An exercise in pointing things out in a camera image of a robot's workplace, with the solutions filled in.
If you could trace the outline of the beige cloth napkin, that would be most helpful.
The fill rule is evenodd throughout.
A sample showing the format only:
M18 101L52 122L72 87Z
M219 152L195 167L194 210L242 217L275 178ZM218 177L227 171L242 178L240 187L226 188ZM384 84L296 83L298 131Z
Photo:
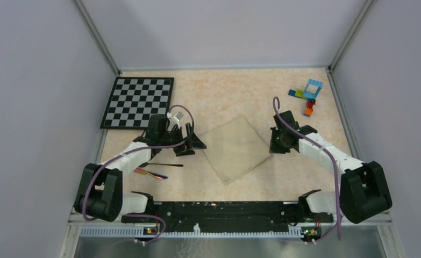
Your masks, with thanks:
M203 150L220 180L229 185L270 157L269 147L240 116L200 136Z

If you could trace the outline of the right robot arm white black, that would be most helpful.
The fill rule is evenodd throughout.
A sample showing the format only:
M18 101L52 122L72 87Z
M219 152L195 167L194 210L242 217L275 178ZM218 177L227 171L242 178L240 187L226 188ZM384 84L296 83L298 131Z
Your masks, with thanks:
M269 151L286 154L291 150L315 160L337 180L335 191L312 190L303 194L298 216L313 221L319 213L341 212L358 224L389 210L392 199L383 167L356 159L326 141L309 126L299 126L291 111L274 115Z

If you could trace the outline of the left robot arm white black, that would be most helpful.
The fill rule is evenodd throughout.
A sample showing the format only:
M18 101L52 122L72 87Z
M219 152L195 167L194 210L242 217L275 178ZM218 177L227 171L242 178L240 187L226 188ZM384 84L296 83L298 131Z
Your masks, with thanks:
M162 149L172 149L176 156L193 155L206 144L194 133L194 124L178 124L171 114L156 114L149 118L144 133L135 138L120 154L99 163L87 164L81 176L74 210L87 221L101 219L112 222L119 215L134 213L142 222L152 220L155 208L145 193L125 192L126 177L148 163Z

